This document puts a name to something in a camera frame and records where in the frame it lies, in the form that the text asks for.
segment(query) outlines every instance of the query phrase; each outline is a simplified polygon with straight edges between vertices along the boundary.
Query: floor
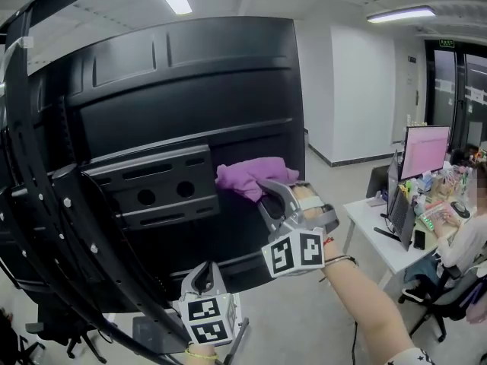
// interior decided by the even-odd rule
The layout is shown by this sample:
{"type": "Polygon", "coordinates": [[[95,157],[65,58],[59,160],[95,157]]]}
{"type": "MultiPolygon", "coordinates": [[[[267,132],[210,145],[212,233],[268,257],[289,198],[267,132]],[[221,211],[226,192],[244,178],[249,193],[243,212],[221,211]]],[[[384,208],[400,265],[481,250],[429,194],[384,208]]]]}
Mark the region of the floor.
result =
{"type": "MultiPolygon", "coordinates": [[[[364,198],[372,167],[387,164],[388,160],[360,163],[346,167],[329,168],[311,151],[307,152],[307,180],[320,193],[322,199],[331,202],[337,211],[341,225],[333,236],[340,244],[345,242],[349,220],[342,205],[364,198]]],[[[349,253],[357,258],[361,269],[376,282],[386,266],[368,242],[354,236],[349,253]]],[[[322,275],[318,271],[294,278],[279,278],[262,287],[240,294],[243,314],[250,318],[248,333],[244,336],[234,365],[278,363],[280,365],[348,364],[352,362],[353,320],[339,302],[333,289],[326,283],[318,284],[322,275]]],[[[394,278],[386,292],[397,299],[401,277],[394,278]]],[[[30,341],[36,337],[24,332],[26,322],[37,320],[37,306],[20,290],[15,290],[7,278],[0,276],[0,305],[14,313],[14,329],[30,341]]],[[[406,303],[399,306],[408,327],[419,318],[421,309],[406,303]]],[[[132,330],[133,315],[117,315],[115,323],[125,332],[132,330]]],[[[424,348],[435,363],[477,365],[480,356],[487,351],[487,323],[469,325],[465,321],[447,321],[447,339],[437,343],[438,327],[430,319],[415,334],[414,342],[424,348]]],[[[149,364],[118,344],[107,344],[96,339],[102,355],[109,363],[149,364]]],[[[81,345],[75,351],[76,360],[69,360],[65,348],[52,342],[47,347],[44,364],[61,365],[98,362],[81,345]]],[[[224,355],[228,348],[219,348],[224,355]]],[[[369,364],[362,336],[358,335],[357,364],[369,364]]]]}

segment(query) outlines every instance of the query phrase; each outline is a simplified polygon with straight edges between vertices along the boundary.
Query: bracelet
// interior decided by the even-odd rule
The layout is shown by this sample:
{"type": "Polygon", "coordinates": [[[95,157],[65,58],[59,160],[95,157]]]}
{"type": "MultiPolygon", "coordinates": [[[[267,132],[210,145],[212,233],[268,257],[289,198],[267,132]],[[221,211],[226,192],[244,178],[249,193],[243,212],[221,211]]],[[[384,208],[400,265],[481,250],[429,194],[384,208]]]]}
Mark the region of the bracelet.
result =
{"type": "MultiPolygon", "coordinates": [[[[341,262],[341,261],[345,261],[345,260],[349,260],[349,261],[352,261],[355,265],[358,266],[358,262],[356,259],[354,259],[351,255],[341,255],[339,257],[335,257],[333,259],[327,259],[325,260],[325,267],[326,268],[328,265],[333,265],[337,262],[341,262]]],[[[323,282],[326,280],[326,276],[323,277],[321,280],[319,280],[318,282],[323,282]]]]}
{"type": "Polygon", "coordinates": [[[186,349],[184,352],[189,354],[191,357],[199,358],[200,360],[217,360],[218,359],[218,354],[216,354],[216,353],[212,356],[202,356],[199,354],[191,353],[191,351],[189,351],[189,349],[186,349]]]}
{"type": "Polygon", "coordinates": [[[328,238],[326,238],[324,241],[323,241],[323,246],[325,246],[327,243],[330,243],[330,242],[333,242],[334,239],[332,236],[329,236],[328,238]]]}

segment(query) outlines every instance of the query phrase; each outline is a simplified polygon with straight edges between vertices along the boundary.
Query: circular hole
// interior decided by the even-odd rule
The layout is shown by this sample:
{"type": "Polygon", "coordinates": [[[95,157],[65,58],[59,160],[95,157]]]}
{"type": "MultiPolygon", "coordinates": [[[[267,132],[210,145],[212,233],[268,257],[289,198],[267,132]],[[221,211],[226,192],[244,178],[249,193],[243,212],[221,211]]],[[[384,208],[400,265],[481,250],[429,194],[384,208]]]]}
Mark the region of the circular hole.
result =
{"type": "Polygon", "coordinates": [[[195,194],[195,186],[189,181],[183,181],[177,185],[176,192],[182,198],[189,198],[195,194]]]}
{"type": "Polygon", "coordinates": [[[143,189],[138,193],[137,199],[143,205],[153,205],[155,202],[155,195],[154,193],[152,193],[152,191],[148,189],[143,189]]]}

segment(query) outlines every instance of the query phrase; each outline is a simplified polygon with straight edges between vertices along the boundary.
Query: desk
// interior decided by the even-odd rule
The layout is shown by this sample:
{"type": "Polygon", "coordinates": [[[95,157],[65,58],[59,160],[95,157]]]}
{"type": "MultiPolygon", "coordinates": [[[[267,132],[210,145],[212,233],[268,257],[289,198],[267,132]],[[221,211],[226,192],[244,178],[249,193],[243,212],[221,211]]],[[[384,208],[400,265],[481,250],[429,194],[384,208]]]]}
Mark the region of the desk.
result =
{"type": "MultiPolygon", "coordinates": [[[[384,289],[394,275],[397,275],[400,271],[403,271],[435,250],[438,246],[438,241],[436,236],[419,219],[416,219],[415,230],[424,231],[426,234],[425,250],[415,249],[411,245],[409,250],[406,251],[401,242],[374,231],[374,227],[385,231],[389,230],[387,229],[384,218],[380,217],[380,213],[384,212],[385,206],[371,207],[367,204],[369,200],[367,198],[343,206],[351,221],[343,252],[345,254],[348,252],[355,227],[358,227],[387,265],[387,270],[379,282],[379,287],[384,289]]],[[[475,211],[470,210],[470,213],[470,217],[472,217],[475,211]]],[[[457,232],[457,229],[456,227],[445,224],[444,232],[445,236],[452,236],[457,232]]]]}

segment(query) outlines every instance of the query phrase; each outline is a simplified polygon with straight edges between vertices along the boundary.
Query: keyboard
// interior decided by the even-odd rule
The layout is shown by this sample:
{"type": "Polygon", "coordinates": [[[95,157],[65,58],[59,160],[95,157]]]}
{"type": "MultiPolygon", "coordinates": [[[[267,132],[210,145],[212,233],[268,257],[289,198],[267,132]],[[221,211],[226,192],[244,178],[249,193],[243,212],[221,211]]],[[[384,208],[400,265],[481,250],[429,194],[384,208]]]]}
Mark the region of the keyboard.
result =
{"type": "Polygon", "coordinates": [[[409,210],[408,199],[402,191],[398,191],[396,201],[394,202],[393,211],[390,215],[390,221],[398,234],[403,232],[404,223],[409,210]]]}
{"type": "Polygon", "coordinates": [[[442,211],[448,211],[450,212],[451,215],[457,217],[457,213],[455,212],[454,209],[452,209],[450,203],[442,202],[439,205],[435,205],[433,208],[428,209],[424,214],[419,216],[419,219],[425,224],[425,226],[429,230],[433,231],[434,230],[433,220],[434,219],[442,220],[441,217],[442,211]]]}

